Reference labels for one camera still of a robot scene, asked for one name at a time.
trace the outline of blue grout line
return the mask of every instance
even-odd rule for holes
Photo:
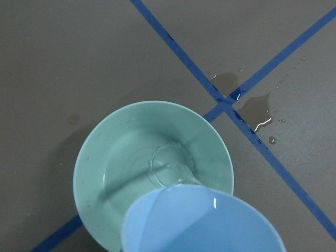
[[[336,240],[336,227],[329,220],[326,214],[315,203],[310,195],[301,187],[289,171],[281,164],[281,162],[274,156],[274,154],[266,147],[261,139],[254,133],[254,131],[243,121],[239,114],[232,106],[222,103],[222,110],[230,117],[230,119],[237,125],[241,132],[250,140],[260,154],[268,161],[279,176],[286,182],[286,184],[293,190],[299,199],[305,204],[309,211],[321,223],[321,225],[328,231],[331,237]]]
[[[76,230],[78,230],[83,225],[79,215],[76,215],[70,221],[64,224],[63,227],[58,229],[47,239],[42,241],[37,245],[31,252],[47,252],[54,249],[57,245],[62,243],[66,238],[72,235]]]
[[[245,95],[250,89],[264,79],[270,72],[272,72],[280,63],[282,63],[287,57],[294,53],[300,46],[302,46],[308,39],[322,29],[326,24],[332,21],[336,17],[336,7],[325,14],[320,20],[308,28],[292,43],[290,43],[285,49],[283,49],[277,56],[271,59],[266,65],[264,65],[259,71],[252,75],[247,81],[245,81],[239,88],[234,90],[226,100],[231,104],[234,104],[238,99]]]
[[[208,93],[217,101],[222,102],[225,98],[213,86],[211,81],[203,74],[199,67],[191,60],[188,54],[178,45],[178,43],[169,35],[167,30],[159,23],[153,14],[140,0],[130,0],[132,4],[138,9],[147,22],[160,35],[163,41],[171,48],[181,62],[189,69],[194,77],[202,84]]]
[[[217,104],[212,110],[210,110],[207,114],[203,116],[205,120],[211,123],[217,117],[219,117],[223,113],[222,104]]]
[[[274,70],[278,64],[283,62],[290,54],[292,54],[296,49],[298,49],[304,42],[311,38],[316,32],[318,32],[323,26],[325,26],[329,21],[331,21],[336,14],[336,8],[328,12],[319,21],[317,21],[313,26],[311,26],[306,32],[304,32],[300,37],[294,40],[289,46],[287,46],[283,51],[281,51],[275,58],[273,58],[269,63],[263,66],[257,73],[255,73],[249,80],[247,80],[243,85],[236,89],[228,98],[222,99],[220,101],[217,98],[217,92],[213,92],[213,89],[209,88],[209,83],[211,82],[202,74],[200,69],[192,62],[192,60],[187,56],[181,57],[181,55],[186,55],[183,49],[169,36],[167,31],[159,23],[159,21],[153,16],[153,14],[146,8],[146,6],[140,0],[130,0],[133,5],[138,9],[138,11],[143,15],[143,17],[150,23],[150,25],[156,30],[156,32],[161,36],[161,38],[169,45],[169,47],[175,52],[179,59],[184,63],[184,65],[191,71],[191,73],[200,81],[203,87],[209,92],[214,99],[216,99],[219,104],[209,111],[205,118],[208,121],[214,120],[222,112],[226,112],[231,120],[238,126],[238,128],[244,133],[244,135],[249,138],[250,142],[256,147],[256,149],[263,155],[263,157],[269,162],[269,164],[275,169],[275,171],[281,176],[281,178],[287,183],[287,185],[294,191],[294,193],[299,197],[299,199],[305,204],[305,206],[310,210],[310,212],[315,216],[315,218],[321,223],[321,225],[328,231],[328,233],[336,240],[336,227],[328,219],[325,213],[320,209],[320,207],[314,202],[314,200],[309,196],[309,194],[300,186],[300,184],[294,179],[294,177],[286,170],[286,168],[280,163],[280,161],[273,155],[271,151],[264,145],[264,143],[259,139],[257,135],[252,131],[252,129],[242,120],[239,114],[233,109],[233,103],[243,96],[247,91],[259,83],[267,74]]]

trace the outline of gray floor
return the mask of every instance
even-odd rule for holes
[[[231,72],[239,84],[335,7],[311,0],[144,3],[209,78]],[[273,121],[257,134],[334,224],[335,39],[336,19],[234,105],[271,93]],[[129,1],[2,1],[0,87],[3,251],[31,250],[77,214],[78,151],[112,111],[166,100],[204,115],[217,104]],[[287,250],[336,251],[230,118],[222,114],[212,125],[232,157],[235,195],[273,223]],[[104,250],[82,227],[55,251]]]

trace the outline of floor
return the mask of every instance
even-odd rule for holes
[[[104,251],[73,201],[78,151],[114,110],[166,100],[212,123],[234,195],[287,251],[336,251],[335,17],[332,0],[2,1],[2,250]]]

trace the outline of water puddle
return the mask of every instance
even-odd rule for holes
[[[232,72],[215,75],[210,81],[224,96],[229,96],[233,91],[239,88],[238,76]]]
[[[237,112],[254,132],[272,123],[269,109],[270,94],[250,98]]]

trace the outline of blue cup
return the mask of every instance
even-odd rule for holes
[[[285,252],[271,223],[244,201],[201,185],[151,191],[129,208],[123,252]]]

